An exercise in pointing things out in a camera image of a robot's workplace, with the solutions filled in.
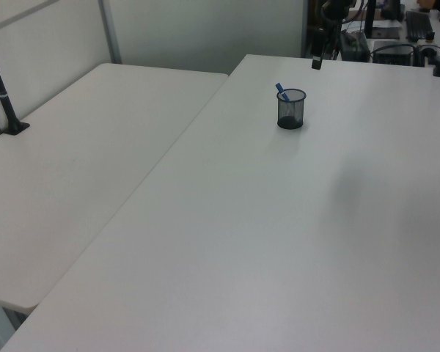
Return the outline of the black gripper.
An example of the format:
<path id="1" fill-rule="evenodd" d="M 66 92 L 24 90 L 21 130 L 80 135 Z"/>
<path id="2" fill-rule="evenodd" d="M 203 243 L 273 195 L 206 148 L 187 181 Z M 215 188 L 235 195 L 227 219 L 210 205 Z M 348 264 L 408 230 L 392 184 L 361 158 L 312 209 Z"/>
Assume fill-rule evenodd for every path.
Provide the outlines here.
<path id="1" fill-rule="evenodd" d="M 316 29 L 312 38 L 312 69 L 319 70 L 322 65 L 323 48 L 325 46 L 325 58 L 332 59 L 334 52 L 334 25 L 331 23 L 342 23 L 348 16 L 350 8 L 355 5 L 352 0 L 327 0 L 321 6 L 321 17 L 329 23 L 325 31 Z"/>

